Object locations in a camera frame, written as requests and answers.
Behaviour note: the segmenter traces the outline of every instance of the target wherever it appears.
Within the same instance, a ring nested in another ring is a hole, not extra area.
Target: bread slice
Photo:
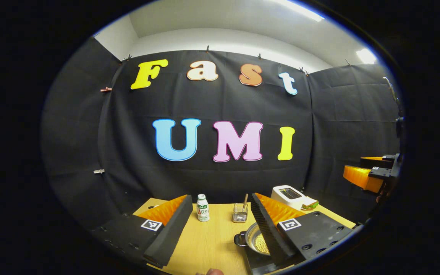
[[[311,197],[304,197],[302,199],[302,209],[314,209],[318,205],[318,200]]]

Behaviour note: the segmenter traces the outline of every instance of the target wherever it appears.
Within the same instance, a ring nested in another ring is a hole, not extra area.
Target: orange letter
[[[243,85],[259,86],[262,83],[262,69],[257,65],[244,64],[241,66],[241,75],[239,80]]]

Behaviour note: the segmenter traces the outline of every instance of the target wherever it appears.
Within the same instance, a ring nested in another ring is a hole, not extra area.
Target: letter m
[[[262,123],[249,122],[244,132],[239,137],[235,131],[234,125],[230,121],[217,121],[213,127],[218,131],[218,150],[213,157],[215,162],[227,162],[230,155],[227,154],[227,147],[235,160],[239,160],[241,154],[246,148],[246,153],[242,158],[248,162],[262,159],[260,153],[260,131]]]

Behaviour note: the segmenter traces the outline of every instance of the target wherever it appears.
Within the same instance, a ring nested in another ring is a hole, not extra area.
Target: bottle label
[[[210,209],[208,205],[197,205],[198,219],[202,222],[208,221],[210,219]]]

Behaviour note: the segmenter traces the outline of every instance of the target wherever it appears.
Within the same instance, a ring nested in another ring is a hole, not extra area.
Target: small bottle
[[[198,200],[196,202],[196,213],[198,214],[198,219],[201,222],[206,222],[210,219],[210,208],[208,207],[208,202],[204,194],[198,195]]]

